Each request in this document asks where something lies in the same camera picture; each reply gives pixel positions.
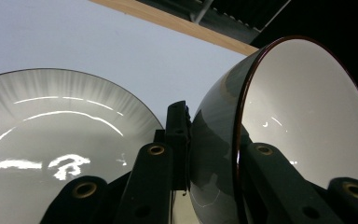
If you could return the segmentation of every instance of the glossy ceramic surface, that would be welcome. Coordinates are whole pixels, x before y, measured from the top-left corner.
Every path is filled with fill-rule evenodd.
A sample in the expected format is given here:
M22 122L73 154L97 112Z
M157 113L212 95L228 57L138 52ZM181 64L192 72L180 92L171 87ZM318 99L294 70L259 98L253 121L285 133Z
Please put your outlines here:
M74 178L126 174L161 128L138 98L96 76L0 75L0 223L38 223Z
M241 127L279 148L309 181L358 178L358 90L313 40L279 39L228 71L193 121L190 195L202 223L241 223Z

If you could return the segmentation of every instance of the wooden strip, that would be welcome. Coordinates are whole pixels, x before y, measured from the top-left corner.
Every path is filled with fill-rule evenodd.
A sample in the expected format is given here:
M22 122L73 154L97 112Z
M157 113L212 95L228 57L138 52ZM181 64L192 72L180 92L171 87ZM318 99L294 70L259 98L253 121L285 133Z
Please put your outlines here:
M249 56L257 51L257 48L247 45L239 40L226 35L221 35L215 31L202 27L191 21L186 21L167 12L138 2L136 0L90 0L93 3L110 7L139 19L153 22L174 31L191 35L198 39L213 43L220 47L231 49L238 53Z

